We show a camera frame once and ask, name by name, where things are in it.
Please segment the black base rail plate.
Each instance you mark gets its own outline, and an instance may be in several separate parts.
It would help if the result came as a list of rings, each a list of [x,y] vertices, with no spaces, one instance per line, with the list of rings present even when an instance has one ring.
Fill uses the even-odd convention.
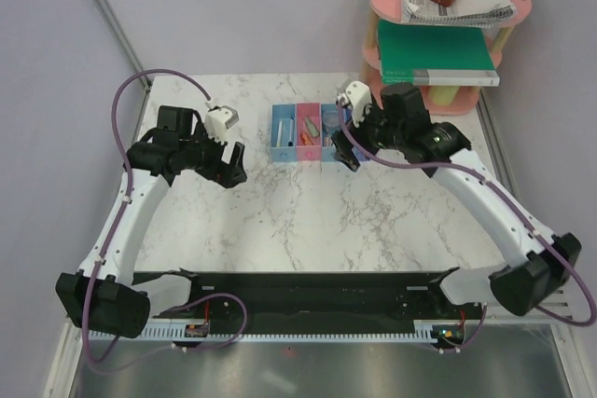
[[[170,318],[206,318],[217,329],[404,330],[416,321],[471,322],[473,303],[440,297],[434,272],[184,272],[191,281],[189,310]],[[231,294],[201,305],[213,293]]]

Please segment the clear paperclip jar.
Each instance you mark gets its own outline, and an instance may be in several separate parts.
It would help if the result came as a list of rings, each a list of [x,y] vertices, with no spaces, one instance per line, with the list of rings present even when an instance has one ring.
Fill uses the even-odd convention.
[[[326,110],[322,113],[322,127],[327,135],[332,135],[340,128],[340,118],[336,111]]]

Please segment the black white marker pen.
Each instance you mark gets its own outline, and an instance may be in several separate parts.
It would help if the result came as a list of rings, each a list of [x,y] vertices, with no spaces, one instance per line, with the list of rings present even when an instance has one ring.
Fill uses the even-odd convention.
[[[286,132],[285,132],[285,142],[288,147],[292,147],[294,145],[294,119],[289,118],[287,120]]]

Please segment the pink three tier shelf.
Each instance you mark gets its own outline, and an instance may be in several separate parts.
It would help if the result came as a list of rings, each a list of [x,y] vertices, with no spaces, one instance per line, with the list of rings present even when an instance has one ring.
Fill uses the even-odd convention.
[[[369,0],[362,80],[371,92],[410,82],[434,115],[475,108],[531,0]]]

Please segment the yellow foam roll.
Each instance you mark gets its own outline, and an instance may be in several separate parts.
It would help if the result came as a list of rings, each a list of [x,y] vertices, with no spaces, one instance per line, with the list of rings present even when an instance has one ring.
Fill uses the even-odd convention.
[[[448,106],[456,97],[459,86],[432,86],[428,91],[428,98],[433,104]]]

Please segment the grey spiral notebook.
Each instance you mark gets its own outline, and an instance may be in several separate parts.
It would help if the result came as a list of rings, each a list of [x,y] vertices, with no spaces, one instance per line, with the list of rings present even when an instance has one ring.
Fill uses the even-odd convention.
[[[491,28],[516,14],[511,0],[401,0],[404,23]]]

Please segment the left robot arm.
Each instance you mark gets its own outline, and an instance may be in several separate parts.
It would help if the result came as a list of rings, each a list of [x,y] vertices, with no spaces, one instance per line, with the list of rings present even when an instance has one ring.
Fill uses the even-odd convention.
[[[153,216],[176,176],[184,171],[224,188],[246,181],[244,146],[235,143],[223,159],[228,131],[239,120],[229,106],[206,115],[162,106],[157,124],[126,153],[119,192],[106,223],[77,272],[63,273],[55,290],[72,323],[113,336],[135,338],[149,318],[176,309],[197,316],[204,294],[181,274],[161,274],[135,284],[136,260]]]

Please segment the green book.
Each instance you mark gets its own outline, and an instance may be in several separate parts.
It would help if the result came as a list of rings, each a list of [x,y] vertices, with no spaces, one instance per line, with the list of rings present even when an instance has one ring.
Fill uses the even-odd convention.
[[[382,83],[496,87],[500,83],[478,28],[378,24]]]

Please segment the pink drawer bin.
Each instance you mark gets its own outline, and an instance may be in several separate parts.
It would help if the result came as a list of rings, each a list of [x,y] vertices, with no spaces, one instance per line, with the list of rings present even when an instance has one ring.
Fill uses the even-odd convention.
[[[304,118],[309,117],[319,130],[319,136],[313,138],[305,128]],[[297,103],[295,107],[295,147],[298,161],[318,161],[321,159],[321,112],[320,103]],[[303,145],[300,135],[307,133],[313,142],[313,145]]]

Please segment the light blue drawer bin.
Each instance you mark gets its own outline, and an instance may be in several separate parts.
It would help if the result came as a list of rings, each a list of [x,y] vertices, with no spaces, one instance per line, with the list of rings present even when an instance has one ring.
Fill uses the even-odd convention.
[[[335,153],[335,146],[333,145],[332,147],[325,147],[324,146],[324,138],[325,137],[332,137],[332,135],[335,133],[333,133],[332,135],[327,135],[324,133],[323,131],[323,127],[322,127],[322,113],[326,110],[332,110],[332,111],[337,111],[337,107],[334,103],[321,103],[320,104],[320,112],[321,112],[321,147],[322,147],[322,154],[321,154],[321,161],[322,162],[335,162],[334,159],[334,153]]]
[[[295,128],[295,105],[293,103],[286,104],[274,104],[271,107],[271,132],[270,132],[270,153],[271,160],[273,162],[295,162],[297,161],[297,151],[295,147],[296,141],[296,128]],[[285,142],[285,132],[287,126],[287,120],[289,118],[294,119],[294,145],[288,147]],[[281,147],[276,147],[276,133],[278,128],[278,121],[284,121],[284,130]]]

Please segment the orange highlighter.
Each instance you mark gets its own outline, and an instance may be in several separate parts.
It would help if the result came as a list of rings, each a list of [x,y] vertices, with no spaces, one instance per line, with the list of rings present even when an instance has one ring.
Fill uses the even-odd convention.
[[[313,145],[311,137],[305,132],[300,135],[300,140],[303,145]]]

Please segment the yellow cap white pen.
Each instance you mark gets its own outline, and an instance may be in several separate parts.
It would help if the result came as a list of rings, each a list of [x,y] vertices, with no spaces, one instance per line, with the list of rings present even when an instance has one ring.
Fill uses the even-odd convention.
[[[278,128],[276,133],[276,147],[281,147],[282,137],[283,137],[283,130],[284,130],[284,121],[278,121]]]

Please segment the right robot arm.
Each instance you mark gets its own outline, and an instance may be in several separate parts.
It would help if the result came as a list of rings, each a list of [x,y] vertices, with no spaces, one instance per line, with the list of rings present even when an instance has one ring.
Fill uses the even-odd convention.
[[[524,316],[564,286],[580,254],[571,233],[558,236],[526,211],[491,175],[470,141],[450,122],[435,122],[420,89],[410,83],[384,88],[376,100],[369,86],[350,81],[337,97],[348,109],[332,141],[334,157],[351,171],[361,151],[374,160],[381,150],[396,150],[403,168],[420,169],[450,191],[493,240],[504,261],[488,268],[452,268],[436,280],[427,306],[436,316],[451,316],[461,305],[495,301]]]

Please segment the green highlighter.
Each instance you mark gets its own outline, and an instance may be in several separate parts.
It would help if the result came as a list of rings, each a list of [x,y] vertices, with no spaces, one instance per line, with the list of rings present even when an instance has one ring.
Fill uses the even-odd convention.
[[[319,136],[319,130],[316,127],[316,125],[314,124],[314,122],[309,117],[305,117],[304,123],[305,123],[305,128],[306,128],[307,132],[309,133],[309,135],[313,138],[317,138]]]

